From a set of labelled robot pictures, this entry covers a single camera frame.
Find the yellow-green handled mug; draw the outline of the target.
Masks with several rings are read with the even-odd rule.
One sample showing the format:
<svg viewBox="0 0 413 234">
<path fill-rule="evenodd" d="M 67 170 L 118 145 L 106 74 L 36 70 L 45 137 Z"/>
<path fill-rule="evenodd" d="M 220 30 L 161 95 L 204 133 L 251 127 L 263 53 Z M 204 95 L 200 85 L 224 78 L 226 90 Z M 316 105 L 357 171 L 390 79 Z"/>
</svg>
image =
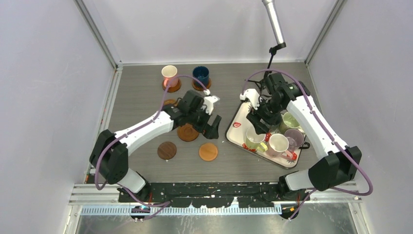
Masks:
<svg viewBox="0 0 413 234">
<path fill-rule="evenodd" d="M 268 146 L 265 142 L 266 134 L 257 134 L 254 127 L 249 127 L 246 131 L 245 146 L 252 151 L 266 152 Z"/>
</svg>

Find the light orange coaster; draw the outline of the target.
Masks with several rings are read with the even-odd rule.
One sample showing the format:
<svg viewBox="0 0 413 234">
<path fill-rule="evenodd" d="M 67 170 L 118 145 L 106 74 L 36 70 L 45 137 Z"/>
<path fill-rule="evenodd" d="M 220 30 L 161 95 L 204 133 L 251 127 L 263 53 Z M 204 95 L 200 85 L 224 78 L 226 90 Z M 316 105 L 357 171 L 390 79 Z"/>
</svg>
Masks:
<svg viewBox="0 0 413 234">
<path fill-rule="evenodd" d="M 205 143 L 199 148 L 199 156 L 204 161 L 213 161 L 218 155 L 218 148 L 212 143 Z"/>
</svg>

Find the glossy amber wooden coaster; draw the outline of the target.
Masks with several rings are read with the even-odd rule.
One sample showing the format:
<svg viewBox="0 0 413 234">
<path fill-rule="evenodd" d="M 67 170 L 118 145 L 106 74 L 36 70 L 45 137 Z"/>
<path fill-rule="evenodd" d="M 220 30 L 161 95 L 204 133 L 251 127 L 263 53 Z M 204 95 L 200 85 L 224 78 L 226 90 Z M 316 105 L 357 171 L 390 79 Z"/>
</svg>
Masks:
<svg viewBox="0 0 413 234">
<path fill-rule="evenodd" d="M 185 124 L 177 129 L 178 137 L 185 142 L 194 141 L 198 136 L 199 133 L 193 128 L 191 124 Z"/>
</svg>

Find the white strawberry serving tray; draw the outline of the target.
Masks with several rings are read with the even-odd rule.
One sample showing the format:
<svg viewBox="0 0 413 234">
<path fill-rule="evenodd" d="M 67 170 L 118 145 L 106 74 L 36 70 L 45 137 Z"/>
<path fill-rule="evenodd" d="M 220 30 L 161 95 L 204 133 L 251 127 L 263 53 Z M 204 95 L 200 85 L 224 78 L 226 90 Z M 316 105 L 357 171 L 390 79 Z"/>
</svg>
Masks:
<svg viewBox="0 0 413 234">
<path fill-rule="evenodd" d="M 229 127 L 227 128 L 225 134 L 227 141 L 260 159 L 269 161 L 285 169 L 294 168 L 298 163 L 301 149 L 296 149 L 293 152 L 288 150 L 280 156 L 272 156 L 269 154 L 269 151 L 263 152 L 259 148 L 251 149 L 246 145 L 247 130 L 249 128 L 253 128 L 252 123 L 246 118 L 246 115 L 249 113 L 251 108 L 252 107 L 249 103 L 240 104 L 236 114 L 230 122 Z"/>
</svg>

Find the pink white red-handled mug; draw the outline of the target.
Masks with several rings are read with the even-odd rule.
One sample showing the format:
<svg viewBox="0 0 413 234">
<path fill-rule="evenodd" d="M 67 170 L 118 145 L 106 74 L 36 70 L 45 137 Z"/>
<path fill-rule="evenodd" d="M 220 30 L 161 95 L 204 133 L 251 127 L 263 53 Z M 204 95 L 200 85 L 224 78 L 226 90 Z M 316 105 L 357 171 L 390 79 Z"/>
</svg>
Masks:
<svg viewBox="0 0 413 234">
<path fill-rule="evenodd" d="M 280 158 L 285 158 L 290 161 L 297 159 L 297 155 L 294 152 L 289 152 L 289 141 L 282 134 L 272 134 L 267 141 L 266 154 L 270 159 L 278 160 Z"/>
</svg>

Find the ridged wooden coaster two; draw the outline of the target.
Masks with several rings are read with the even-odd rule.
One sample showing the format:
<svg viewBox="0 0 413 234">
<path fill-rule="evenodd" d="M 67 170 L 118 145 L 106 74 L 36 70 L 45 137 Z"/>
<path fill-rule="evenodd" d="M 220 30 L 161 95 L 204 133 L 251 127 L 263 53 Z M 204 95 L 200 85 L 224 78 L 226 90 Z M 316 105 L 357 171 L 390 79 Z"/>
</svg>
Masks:
<svg viewBox="0 0 413 234">
<path fill-rule="evenodd" d="M 212 80 L 210 79 L 206 85 L 206 88 L 209 89 L 211 87 L 212 84 Z M 192 81 L 192 87 L 197 90 L 197 91 L 203 91 L 204 88 L 202 87 L 202 85 L 200 85 L 198 82 L 196 82 L 195 80 Z"/>
</svg>

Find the dark walnut coaster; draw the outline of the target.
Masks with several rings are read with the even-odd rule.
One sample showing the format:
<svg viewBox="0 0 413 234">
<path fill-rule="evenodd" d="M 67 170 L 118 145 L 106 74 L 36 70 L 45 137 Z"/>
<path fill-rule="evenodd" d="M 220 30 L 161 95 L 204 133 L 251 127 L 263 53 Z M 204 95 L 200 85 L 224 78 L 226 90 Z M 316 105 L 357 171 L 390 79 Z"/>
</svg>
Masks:
<svg viewBox="0 0 413 234">
<path fill-rule="evenodd" d="M 177 153 L 177 147 L 173 142 L 166 141 L 158 146 L 157 154 L 163 160 L 172 159 Z"/>
</svg>

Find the ridged wooden coaster three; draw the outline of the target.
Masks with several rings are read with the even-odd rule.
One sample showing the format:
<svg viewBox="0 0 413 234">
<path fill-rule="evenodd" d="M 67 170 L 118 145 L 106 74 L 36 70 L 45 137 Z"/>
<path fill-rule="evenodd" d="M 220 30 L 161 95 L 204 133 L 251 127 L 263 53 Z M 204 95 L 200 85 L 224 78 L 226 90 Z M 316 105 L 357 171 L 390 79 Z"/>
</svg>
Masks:
<svg viewBox="0 0 413 234">
<path fill-rule="evenodd" d="M 167 100 L 164 101 L 163 106 L 166 106 L 166 105 L 176 106 L 177 104 L 178 104 L 178 100 L 175 100 L 175 99 L 167 99 Z"/>
</svg>

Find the ridged wooden coaster one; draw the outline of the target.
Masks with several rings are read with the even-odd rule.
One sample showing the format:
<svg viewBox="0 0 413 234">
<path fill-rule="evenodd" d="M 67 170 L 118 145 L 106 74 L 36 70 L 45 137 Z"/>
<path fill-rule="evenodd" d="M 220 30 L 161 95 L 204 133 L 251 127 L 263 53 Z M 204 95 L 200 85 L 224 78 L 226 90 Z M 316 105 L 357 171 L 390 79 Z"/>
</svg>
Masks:
<svg viewBox="0 0 413 234">
<path fill-rule="evenodd" d="M 182 83 L 181 83 L 180 79 L 178 79 L 177 82 L 178 82 L 177 85 L 171 86 L 171 87 L 168 88 L 168 93 L 177 92 L 181 88 Z M 162 83 L 163 90 L 166 90 L 166 87 L 167 87 L 167 81 L 165 80 Z"/>
</svg>

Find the dark blue mug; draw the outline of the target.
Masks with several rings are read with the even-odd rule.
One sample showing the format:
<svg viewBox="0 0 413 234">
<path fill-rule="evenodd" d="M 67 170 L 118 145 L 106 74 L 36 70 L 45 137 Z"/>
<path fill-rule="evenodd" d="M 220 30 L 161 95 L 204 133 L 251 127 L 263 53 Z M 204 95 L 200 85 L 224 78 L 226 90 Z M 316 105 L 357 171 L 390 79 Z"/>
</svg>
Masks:
<svg viewBox="0 0 413 234">
<path fill-rule="evenodd" d="M 204 86 L 208 86 L 209 78 L 209 69 L 205 66 L 197 66 L 192 71 L 193 77 L 197 78 Z"/>
</svg>

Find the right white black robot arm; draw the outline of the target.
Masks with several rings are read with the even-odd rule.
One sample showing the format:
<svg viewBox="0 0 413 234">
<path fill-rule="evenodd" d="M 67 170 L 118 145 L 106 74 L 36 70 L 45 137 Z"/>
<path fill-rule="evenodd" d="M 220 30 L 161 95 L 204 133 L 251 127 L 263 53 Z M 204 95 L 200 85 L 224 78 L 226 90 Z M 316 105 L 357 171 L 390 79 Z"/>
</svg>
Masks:
<svg viewBox="0 0 413 234">
<path fill-rule="evenodd" d="M 281 123 L 281 112 L 287 111 L 300 124 L 315 149 L 318 161 L 309 169 L 280 176 L 278 194 L 291 200 L 299 190 L 338 189 L 360 172 L 361 150 L 350 147 L 329 126 L 304 84 L 282 71 L 272 70 L 259 84 L 269 95 L 262 97 L 256 89 L 242 89 L 240 100 L 252 109 L 246 118 L 257 134 L 269 132 L 271 125 Z"/>
</svg>

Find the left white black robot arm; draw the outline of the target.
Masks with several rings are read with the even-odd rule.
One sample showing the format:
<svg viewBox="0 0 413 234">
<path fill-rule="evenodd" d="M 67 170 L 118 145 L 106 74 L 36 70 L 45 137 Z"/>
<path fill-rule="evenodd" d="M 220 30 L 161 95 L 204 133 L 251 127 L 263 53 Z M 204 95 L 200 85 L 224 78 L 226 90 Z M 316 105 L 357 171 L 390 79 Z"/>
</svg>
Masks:
<svg viewBox="0 0 413 234">
<path fill-rule="evenodd" d="M 208 121 L 219 100 L 210 91 L 201 95 L 189 90 L 177 104 L 162 104 L 154 115 L 132 127 L 115 133 L 108 129 L 102 131 L 89 159 L 95 174 L 104 178 L 103 184 L 95 179 L 97 189 L 102 190 L 105 184 L 119 184 L 127 188 L 136 201 L 145 201 L 150 194 L 147 181 L 129 167 L 129 156 L 152 139 L 186 124 L 207 139 L 217 139 L 222 118 L 216 116 L 212 124 Z"/>
</svg>

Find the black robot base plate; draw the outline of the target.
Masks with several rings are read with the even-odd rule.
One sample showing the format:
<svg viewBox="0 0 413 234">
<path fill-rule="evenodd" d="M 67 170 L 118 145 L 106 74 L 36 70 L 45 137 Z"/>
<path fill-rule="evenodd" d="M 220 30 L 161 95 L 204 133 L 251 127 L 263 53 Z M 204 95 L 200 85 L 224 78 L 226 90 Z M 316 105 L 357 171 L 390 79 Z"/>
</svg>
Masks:
<svg viewBox="0 0 413 234">
<path fill-rule="evenodd" d="M 131 196 L 119 188 L 119 202 L 160 204 L 174 208 L 221 208 L 237 203 L 240 208 L 266 208 L 277 201 L 299 205 L 308 192 L 304 189 L 282 193 L 276 182 L 152 182 Z"/>
</svg>

